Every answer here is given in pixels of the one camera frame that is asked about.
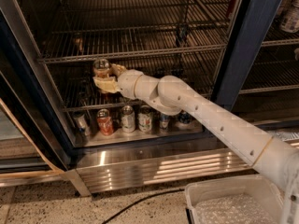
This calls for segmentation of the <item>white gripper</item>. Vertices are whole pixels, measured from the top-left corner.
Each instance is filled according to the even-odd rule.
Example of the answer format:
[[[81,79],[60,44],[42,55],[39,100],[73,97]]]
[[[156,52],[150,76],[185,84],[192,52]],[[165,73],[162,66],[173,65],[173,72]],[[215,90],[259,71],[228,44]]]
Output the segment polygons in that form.
[[[111,65],[112,74],[115,77],[94,77],[93,82],[97,88],[103,92],[116,93],[120,91],[123,97],[135,99],[135,84],[143,76],[141,71],[126,70],[126,67],[113,63]]]

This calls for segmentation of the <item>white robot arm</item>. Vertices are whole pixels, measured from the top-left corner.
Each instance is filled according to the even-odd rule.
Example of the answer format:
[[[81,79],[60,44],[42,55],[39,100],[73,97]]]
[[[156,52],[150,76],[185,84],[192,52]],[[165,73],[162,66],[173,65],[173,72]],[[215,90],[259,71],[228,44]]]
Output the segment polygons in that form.
[[[113,64],[96,71],[93,82],[102,91],[141,100],[168,116],[189,113],[241,160],[285,191],[280,223],[299,223],[298,148],[212,103],[178,77],[155,78]]]

